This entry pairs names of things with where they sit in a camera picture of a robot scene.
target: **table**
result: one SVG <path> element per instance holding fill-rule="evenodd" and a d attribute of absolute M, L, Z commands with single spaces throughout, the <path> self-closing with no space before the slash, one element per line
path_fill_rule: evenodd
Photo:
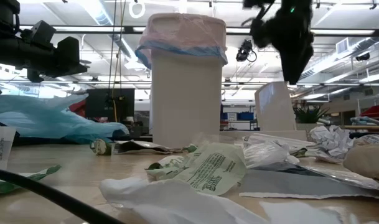
<path fill-rule="evenodd" d="M 124 179 L 131 176 L 146 178 L 144 168 L 162 159 L 162 155 L 113 155 L 96 156 L 88 146 L 43 145 L 12 148 L 8 170 L 13 172 L 34 172 L 60 164 L 62 168 L 41 180 L 42 183 L 65 192 L 104 212 L 119 217 L 126 223 L 145 223 L 129 211 L 117 212 L 98 190 L 104 179 Z M 304 165 L 326 165 L 314 159 L 301 161 Z M 331 169 L 343 169 L 339 165 L 327 164 Z M 252 212 L 267 218 L 259 202 L 302 201 L 313 207 L 333 208 L 345 217 L 356 214 L 361 222 L 379 222 L 379 200 L 369 198 L 335 198 L 325 200 L 296 200 L 288 198 L 239 197 L 238 189 L 231 189 L 224 195 Z M 26 190 L 0 195 L 0 224 L 10 223 L 65 223 L 82 224 L 72 214 L 48 200 Z"/>

